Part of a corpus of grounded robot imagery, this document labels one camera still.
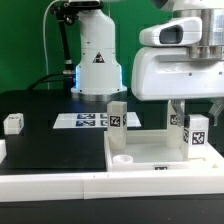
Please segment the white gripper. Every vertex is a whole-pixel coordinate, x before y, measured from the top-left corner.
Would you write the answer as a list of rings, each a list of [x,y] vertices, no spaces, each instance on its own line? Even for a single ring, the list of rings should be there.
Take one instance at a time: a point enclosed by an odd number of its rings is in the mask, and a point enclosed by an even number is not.
[[[224,110],[224,59],[190,57],[190,47],[202,37],[198,17],[175,18],[142,30],[132,69],[131,89],[142,101],[172,100],[177,125],[184,126],[185,101],[216,98],[210,109],[214,126]]]

